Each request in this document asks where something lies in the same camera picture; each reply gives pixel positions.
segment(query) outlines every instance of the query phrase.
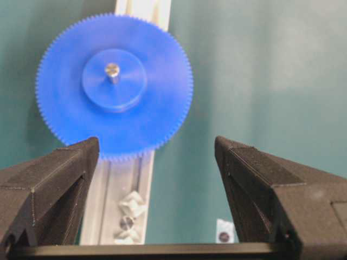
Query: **black bar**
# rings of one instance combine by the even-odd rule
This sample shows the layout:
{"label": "black bar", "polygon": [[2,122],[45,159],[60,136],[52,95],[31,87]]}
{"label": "black bar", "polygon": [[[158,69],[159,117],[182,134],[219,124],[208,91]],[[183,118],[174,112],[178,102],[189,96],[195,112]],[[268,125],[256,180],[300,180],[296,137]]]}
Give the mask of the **black bar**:
{"label": "black bar", "polygon": [[13,248],[9,259],[284,259],[288,244],[66,245]]}

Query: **blue gear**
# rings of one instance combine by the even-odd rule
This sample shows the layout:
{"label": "blue gear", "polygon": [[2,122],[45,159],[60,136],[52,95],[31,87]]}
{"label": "blue gear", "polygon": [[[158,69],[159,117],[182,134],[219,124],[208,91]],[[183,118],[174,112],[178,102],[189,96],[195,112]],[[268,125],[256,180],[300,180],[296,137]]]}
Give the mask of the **blue gear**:
{"label": "blue gear", "polygon": [[[105,73],[120,68],[119,82]],[[179,43],[154,24],[113,14],[72,25],[51,44],[36,78],[50,130],[66,145],[98,137],[103,159],[134,158],[167,142],[187,116],[192,72]]]}

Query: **gear teeth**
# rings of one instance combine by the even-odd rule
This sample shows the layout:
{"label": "gear teeth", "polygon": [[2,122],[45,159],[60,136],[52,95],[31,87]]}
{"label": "gear teeth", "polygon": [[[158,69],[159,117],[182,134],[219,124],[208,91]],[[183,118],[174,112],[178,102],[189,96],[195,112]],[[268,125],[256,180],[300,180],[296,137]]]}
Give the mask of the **gear teeth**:
{"label": "gear teeth", "polygon": [[160,28],[159,26],[157,26],[156,24],[153,24],[151,22],[148,22],[142,18],[138,18],[138,17],[133,17],[133,16],[129,16],[129,15],[115,15],[113,13],[106,13],[106,14],[98,14],[98,15],[94,15],[94,16],[89,16],[86,17],[72,25],[70,25],[68,28],[66,28],[64,31],[62,31],[60,34],[58,34],[58,36],[52,41],[52,43],[49,45],[49,47],[47,48],[47,50],[44,52],[44,54],[41,57],[41,60],[38,64],[38,69],[37,69],[37,73],[36,73],[36,79],[35,79],[35,96],[36,96],[36,102],[37,102],[37,106],[38,109],[40,111],[41,117],[43,119],[43,121],[45,122],[45,124],[48,126],[48,128],[50,129],[50,131],[61,141],[63,142],[65,145],[71,145],[63,136],[61,136],[59,134],[59,131],[57,131],[53,125],[51,124],[50,120],[48,120],[47,116],[45,115],[45,112],[42,108],[42,97],[40,96],[39,93],[39,84],[40,84],[40,75],[42,73],[43,70],[43,64],[45,63],[49,53],[52,51],[54,45],[63,38],[63,36],[68,33],[70,30],[74,29],[75,27],[84,24],[86,22],[91,22],[95,19],[98,19],[100,17],[107,17],[107,16],[115,16],[115,17],[126,17],[128,19],[131,20],[138,20],[141,22],[144,22],[146,24],[149,24],[153,27],[155,27],[156,29],[159,29],[161,32],[163,32],[164,34],[168,35],[174,42],[175,44],[178,46],[179,50],[181,51],[181,53],[184,56],[185,59],[185,63],[186,63],[186,67],[187,67],[187,72],[189,74],[189,93],[187,96],[187,101],[184,107],[184,111],[182,113],[182,116],[179,118],[179,120],[177,121],[175,127],[169,132],[168,135],[166,135],[162,141],[158,142],[156,145],[152,146],[152,147],[148,147],[143,149],[142,152],[139,153],[131,153],[131,154],[123,154],[123,155],[109,155],[109,154],[105,154],[102,151],[100,151],[100,159],[102,160],[109,160],[109,161],[116,161],[116,162],[123,162],[123,161],[127,161],[127,160],[131,160],[131,159],[136,159],[139,157],[142,157],[145,154],[150,153],[153,150],[156,150],[160,147],[162,147],[165,143],[167,143],[179,130],[179,128],[181,127],[181,125],[183,124],[184,120],[187,118],[188,113],[189,113],[189,109],[192,103],[192,97],[193,97],[193,93],[194,93],[194,77],[193,77],[193,72],[191,69],[191,64],[189,62],[188,56],[186,54],[186,52],[184,51],[184,49],[182,48],[182,46],[179,44],[179,42],[167,31],[163,30],[162,28]]}

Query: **screw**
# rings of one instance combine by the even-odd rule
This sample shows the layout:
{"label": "screw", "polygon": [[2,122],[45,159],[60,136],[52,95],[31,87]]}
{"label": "screw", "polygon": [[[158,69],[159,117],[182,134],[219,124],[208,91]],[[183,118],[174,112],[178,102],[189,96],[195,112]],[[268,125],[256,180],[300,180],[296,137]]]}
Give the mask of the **screw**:
{"label": "screw", "polygon": [[120,228],[127,231],[134,227],[134,219],[129,216],[123,216],[119,222]]}
{"label": "screw", "polygon": [[226,232],[221,232],[221,233],[219,234],[218,238],[219,238],[220,242],[226,243],[226,242],[229,241],[230,236],[229,236],[229,234],[226,233]]}

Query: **teal wall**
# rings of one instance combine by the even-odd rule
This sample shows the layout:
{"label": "teal wall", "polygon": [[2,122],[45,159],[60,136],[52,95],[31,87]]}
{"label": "teal wall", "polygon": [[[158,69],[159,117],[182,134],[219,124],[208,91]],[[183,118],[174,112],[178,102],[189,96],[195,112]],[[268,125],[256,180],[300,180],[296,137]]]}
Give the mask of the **teal wall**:
{"label": "teal wall", "polygon": [[[0,168],[61,143],[35,103],[41,55],[58,33],[111,0],[0,1]],[[231,219],[214,138],[347,177],[347,2],[172,0],[170,32],[195,92],[180,131],[156,153],[148,243],[213,242]]]}

